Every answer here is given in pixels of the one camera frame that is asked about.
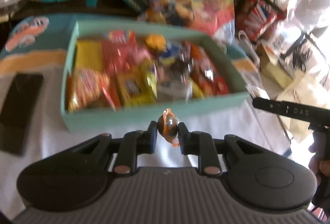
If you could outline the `person's right hand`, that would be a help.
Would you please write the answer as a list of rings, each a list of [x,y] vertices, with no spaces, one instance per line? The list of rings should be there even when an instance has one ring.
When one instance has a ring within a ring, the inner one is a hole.
[[[309,147],[309,151],[311,153],[314,153],[315,155],[310,159],[308,167],[315,174],[317,179],[317,184],[320,185],[322,181],[321,175],[324,175],[325,177],[330,176],[330,163],[329,160],[320,160],[317,158],[316,143],[313,143]]]

